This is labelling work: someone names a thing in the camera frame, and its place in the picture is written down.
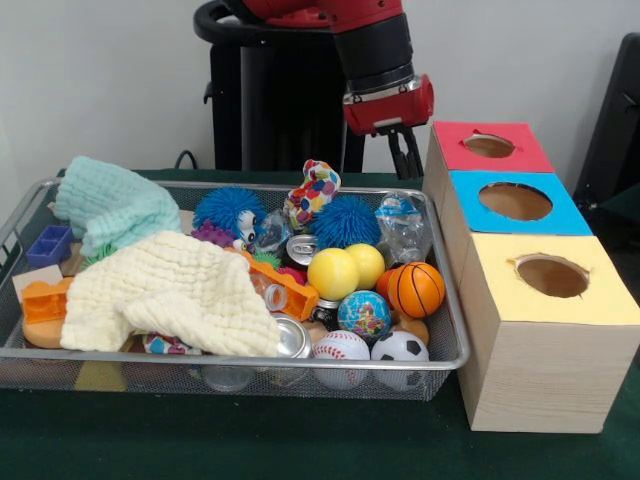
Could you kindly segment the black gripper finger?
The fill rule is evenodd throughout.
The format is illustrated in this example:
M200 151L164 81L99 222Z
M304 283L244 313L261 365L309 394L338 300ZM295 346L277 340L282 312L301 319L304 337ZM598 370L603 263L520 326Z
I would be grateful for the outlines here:
M397 177L400 180L406 180L408 178L408 164L405 153L400 147L398 133L391 129L387 138Z
M424 175L418 143L412 127L404 126L402 130L407 145L406 162L411 179L418 179Z

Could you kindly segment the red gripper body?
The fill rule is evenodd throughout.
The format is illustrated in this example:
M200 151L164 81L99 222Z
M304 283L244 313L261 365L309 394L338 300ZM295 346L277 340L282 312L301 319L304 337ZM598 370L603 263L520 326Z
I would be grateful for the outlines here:
M426 124L433 115L435 95L428 75L368 94L348 93L343 97L347 123L355 134L375 135L387 127Z

